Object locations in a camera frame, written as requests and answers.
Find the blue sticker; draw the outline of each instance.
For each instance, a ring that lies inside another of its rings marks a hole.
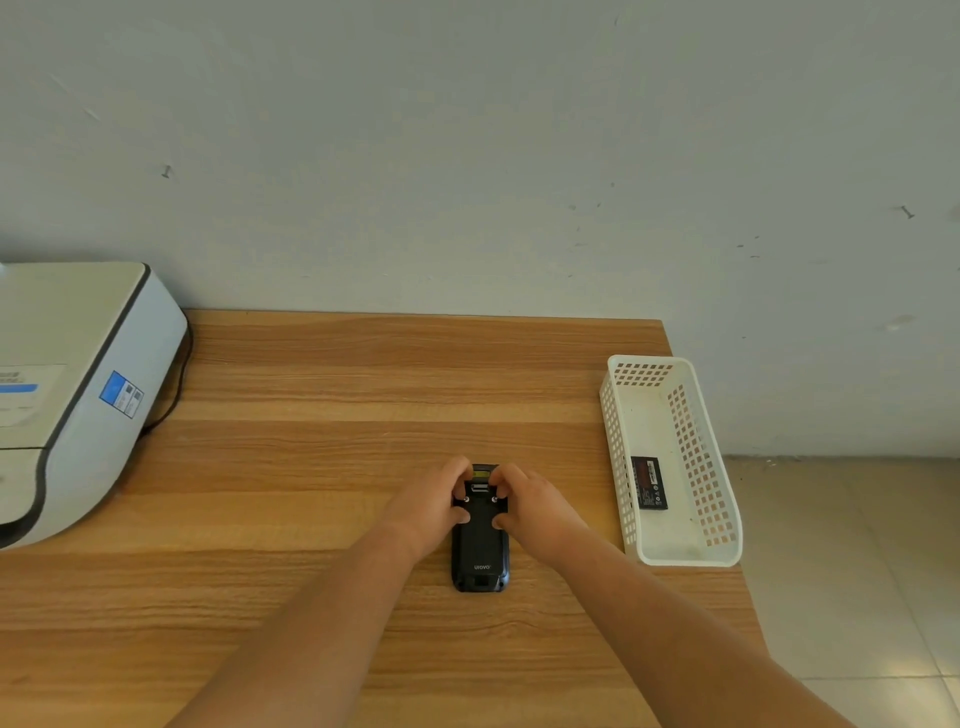
[[[143,390],[136,387],[119,372],[113,372],[100,393],[100,399],[123,412],[131,420],[143,401]]]
[[[35,392],[39,384],[0,384],[0,395],[24,395]]]
[[[104,391],[100,393],[100,399],[112,406],[113,403],[117,401],[117,398],[123,391],[123,385],[126,383],[127,381],[122,375],[114,372],[107,380],[107,386],[104,387]]]

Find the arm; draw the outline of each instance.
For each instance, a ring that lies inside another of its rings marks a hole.
[[[404,488],[379,522],[230,657],[167,728],[339,728],[413,566],[466,522],[466,457]]]
[[[491,484],[510,498],[494,526],[564,578],[665,728],[852,728],[730,627],[591,531],[543,477],[504,465]]]

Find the forearm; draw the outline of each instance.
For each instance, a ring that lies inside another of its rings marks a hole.
[[[229,658],[169,728],[339,728],[416,559],[375,528]]]
[[[558,571],[664,728],[850,724],[727,625],[584,530]]]

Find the printer label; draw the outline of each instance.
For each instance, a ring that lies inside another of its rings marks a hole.
[[[62,364],[0,365],[0,427],[33,417],[62,371]]]
[[[143,401],[143,390],[119,372],[113,372],[104,385],[104,391],[100,393],[100,399],[132,420]]]

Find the battery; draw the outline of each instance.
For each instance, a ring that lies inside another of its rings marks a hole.
[[[644,510],[665,511],[666,491],[656,457],[630,457],[636,481],[636,505]]]

